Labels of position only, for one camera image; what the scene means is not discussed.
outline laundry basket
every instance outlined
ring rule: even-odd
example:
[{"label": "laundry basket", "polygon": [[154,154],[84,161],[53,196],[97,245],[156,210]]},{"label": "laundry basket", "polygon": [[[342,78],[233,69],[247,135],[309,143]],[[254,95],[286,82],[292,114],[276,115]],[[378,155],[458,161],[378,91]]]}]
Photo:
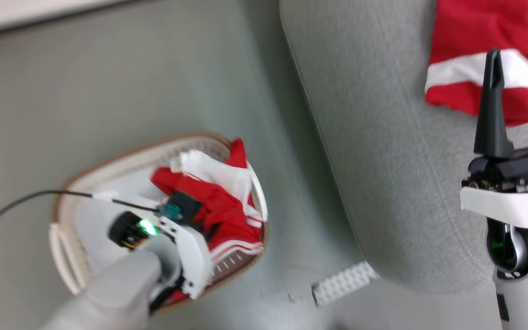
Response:
[{"label": "laundry basket", "polygon": [[[115,190],[120,193],[120,196],[145,195],[145,197],[153,197],[154,200],[159,200],[161,192],[149,180],[149,176],[155,168],[169,166],[172,158],[177,157],[181,152],[192,149],[201,150],[214,159],[224,161],[230,153],[229,145],[229,140],[214,133],[198,133],[170,138],[152,146],[126,153],[85,171],[70,180],[63,189],[88,193]],[[268,242],[268,222],[266,221],[268,209],[258,177],[256,177],[251,166],[248,165],[248,167],[253,182],[253,202],[264,219],[262,242],[266,248]],[[91,240],[92,237],[93,240],[99,240],[103,244],[105,242],[111,244],[110,248],[117,248],[117,255],[111,255],[113,259],[118,259],[119,253],[127,253],[125,249],[119,249],[109,241],[105,229],[100,229],[105,226],[105,223],[96,223],[96,221],[113,221],[112,215],[123,210],[109,209],[110,203],[103,205],[99,203],[103,203],[103,201],[68,195],[56,199],[53,222],[50,224],[49,230],[50,249],[61,278],[73,294],[77,294],[85,288],[96,273],[98,274],[106,266],[99,265],[101,262],[97,260],[101,260],[101,258],[94,259],[92,257],[94,253],[88,250],[88,245],[85,244],[86,238]],[[102,213],[92,217],[86,212]],[[87,221],[91,221],[88,224],[91,232],[83,232],[83,226],[76,225],[85,214],[88,218]],[[257,263],[261,255],[262,253],[251,255],[249,251],[244,252],[239,249],[226,259],[219,261],[213,267],[212,284],[206,288],[203,294],[216,290],[216,288],[245,272]],[[188,301],[190,299],[166,302],[158,312],[169,311]]]}]

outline green led light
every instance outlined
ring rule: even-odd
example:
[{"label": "green led light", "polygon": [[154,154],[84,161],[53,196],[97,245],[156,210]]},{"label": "green led light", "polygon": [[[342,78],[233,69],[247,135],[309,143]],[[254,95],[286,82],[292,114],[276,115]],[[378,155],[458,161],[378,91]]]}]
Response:
[{"label": "green led light", "polygon": [[151,236],[156,236],[158,234],[158,230],[156,230],[156,227],[148,219],[142,219],[138,225],[140,225],[140,228],[142,228],[144,232]]}]

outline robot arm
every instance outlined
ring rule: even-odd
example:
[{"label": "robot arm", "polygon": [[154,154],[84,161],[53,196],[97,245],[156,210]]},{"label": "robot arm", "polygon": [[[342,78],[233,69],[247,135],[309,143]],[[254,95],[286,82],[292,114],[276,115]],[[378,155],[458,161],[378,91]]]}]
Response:
[{"label": "robot arm", "polygon": [[41,329],[144,329],[149,319],[150,294],[161,274],[157,255],[145,249],[135,251],[97,276]]},{"label": "robot arm", "polygon": [[474,152],[463,180],[462,209],[486,217],[486,248],[504,330],[528,330],[528,148],[508,140],[501,104],[499,50],[486,57]]},{"label": "robot arm", "polygon": [[[120,215],[109,238],[132,253],[96,276],[42,330],[141,330],[174,290],[197,299],[208,284],[211,257],[205,237],[185,224],[198,208],[189,213],[184,203],[174,205],[177,200],[181,197],[159,207],[157,226],[132,212]],[[168,205],[178,210],[170,218]]]}]

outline red cloth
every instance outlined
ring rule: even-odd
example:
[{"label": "red cloth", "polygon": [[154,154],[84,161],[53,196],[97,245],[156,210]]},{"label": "red cloth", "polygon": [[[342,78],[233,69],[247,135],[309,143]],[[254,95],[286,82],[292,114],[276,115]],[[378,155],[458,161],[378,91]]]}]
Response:
[{"label": "red cloth", "polygon": [[[233,167],[247,168],[248,163],[242,140],[237,139],[232,142],[231,154],[225,163]],[[167,167],[157,169],[151,181],[167,195],[172,194],[174,190],[180,190],[203,203],[199,213],[195,216],[196,222],[203,223],[203,233],[208,232],[213,225],[219,224],[208,242],[210,250],[230,240],[250,244],[261,242],[261,229],[247,223],[241,201],[231,196],[222,187],[184,176],[182,173],[172,173]],[[250,196],[249,203],[253,206],[252,196]]]},{"label": "red cloth", "polygon": [[[506,84],[502,98],[507,125],[527,123],[528,83],[519,82],[525,76],[519,71],[515,73],[517,82],[511,86],[507,79],[511,65],[505,63],[502,51],[517,50],[522,55],[518,61],[521,68],[528,71],[528,0],[438,0],[425,100],[477,116],[483,76],[449,83],[438,79],[445,70],[436,64],[452,63],[450,60],[486,53],[491,48],[503,53]],[[484,60],[471,65],[475,64],[478,67],[470,69],[484,72]],[[465,67],[446,68],[451,75],[462,69]]]}]

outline couch cushion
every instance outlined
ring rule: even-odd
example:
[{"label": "couch cushion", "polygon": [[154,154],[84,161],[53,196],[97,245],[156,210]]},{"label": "couch cushion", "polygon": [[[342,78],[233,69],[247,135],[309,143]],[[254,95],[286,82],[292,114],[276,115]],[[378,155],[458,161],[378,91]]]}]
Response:
[{"label": "couch cushion", "polygon": [[[461,212],[476,119],[424,101],[435,0],[283,0],[281,18],[358,244],[427,292],[489,285],[482,217]],[[528,125],[509,130],[528,144]]]}]

